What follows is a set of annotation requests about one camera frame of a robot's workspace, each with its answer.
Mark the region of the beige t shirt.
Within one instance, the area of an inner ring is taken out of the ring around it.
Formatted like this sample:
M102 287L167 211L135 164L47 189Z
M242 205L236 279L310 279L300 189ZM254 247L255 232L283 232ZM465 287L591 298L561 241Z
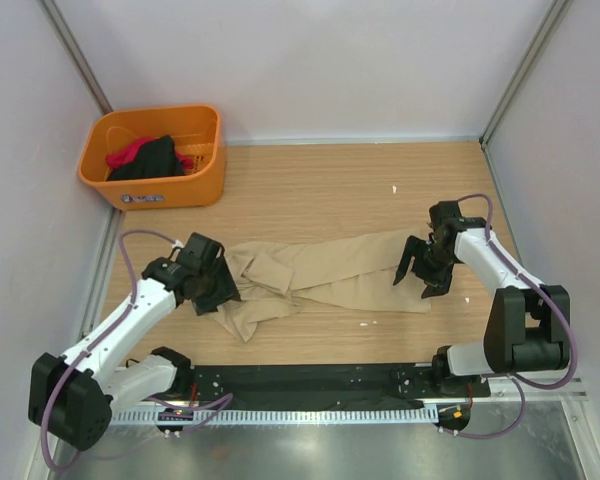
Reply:
M413 229L369 233L318 243L251 241L225 257L241 299L209 318L249 341L261 322L290 317L311 300L348 310L425 314L424 283L409 273L394 285L406 239Z

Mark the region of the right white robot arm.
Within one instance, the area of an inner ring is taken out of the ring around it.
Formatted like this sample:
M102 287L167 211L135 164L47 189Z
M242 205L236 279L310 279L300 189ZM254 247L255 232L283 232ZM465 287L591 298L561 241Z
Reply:
M573 378L578 353L570 327L570 297L560 285L530 274L492 230L492 218L464 215L457 200L429 210L426 239L409 236L394 281L407 274L422 280L422 298L447 294L455 265L468 266L492 296L484 337L442 347L432 360L430 381L452 396L467 379L511 376L541 390L558 389Z

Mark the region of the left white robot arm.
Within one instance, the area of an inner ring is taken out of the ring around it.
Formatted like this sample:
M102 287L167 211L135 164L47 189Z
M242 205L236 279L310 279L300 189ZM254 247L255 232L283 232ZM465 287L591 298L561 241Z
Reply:
M154 395L184 398L193 384L186 356L159 347L130 367L122 361L182 304L205 315L239 298L220 242L199 233L173 242L169 256L131 278L130 294L92 332L62 354L44 353L34 362L28 418L40 427L41 442L55 436L83 452L125 408Z

